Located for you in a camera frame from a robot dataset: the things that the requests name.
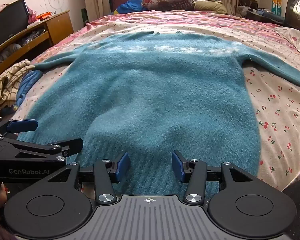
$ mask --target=pink bedsheet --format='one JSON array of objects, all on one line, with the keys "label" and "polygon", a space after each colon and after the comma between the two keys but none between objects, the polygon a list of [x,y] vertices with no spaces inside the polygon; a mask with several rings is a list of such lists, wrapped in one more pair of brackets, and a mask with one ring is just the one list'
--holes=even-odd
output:
[{"label": "pink bedsheet", "polygon": [[[111,35],[140,31],[214,35],[274,54],[300,70],[299,31],[234,16],[186,11],[102,17],[44,52],[33,63]],[[46,73],[27,94],[14,119],[24,119],[36,100],[68,69],[62,66]],[[258,177],[283,190],[300,179],[300,87],[253,63],[246,65],[243,73],[261,136]]]}]

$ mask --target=fuzzy knit fabric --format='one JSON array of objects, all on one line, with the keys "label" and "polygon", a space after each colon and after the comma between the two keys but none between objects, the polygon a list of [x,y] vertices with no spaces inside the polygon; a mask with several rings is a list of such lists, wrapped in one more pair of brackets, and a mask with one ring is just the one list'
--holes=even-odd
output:
[{"label": "fuzzy knit fabric", "polygon": [[[19,140],[46,144],[81,137],[81,166],[127,151],[124,194],[182,194],[171,153],[211,166],[230,161],[257,174],[260,139],[242,71],[244,60],[300,85],[300,72],[238,42],[199,34],[112,35],[58,54],[36,69],[73,62],[34,105],[36,131]],[[217,185],[207,187],[207,197]]]},{"label": "fuzzy knit fabric", "polygon": [[22,78],[33,68],[29,60],[23,60],[0,75],[0,110],[5,106],[10,107],[15,104]]}]

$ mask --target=yellow pillow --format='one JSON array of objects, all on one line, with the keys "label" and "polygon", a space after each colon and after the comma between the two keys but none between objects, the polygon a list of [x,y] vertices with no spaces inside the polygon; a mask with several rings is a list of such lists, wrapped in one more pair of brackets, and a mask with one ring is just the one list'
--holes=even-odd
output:
[{"label": "yellow pillow", "polygon": [[226,7],[219,2],[212,2],[207,0],[196,0],[194,4],[194,11],[215,11],[220,14],[227,14],[228,11]]}]

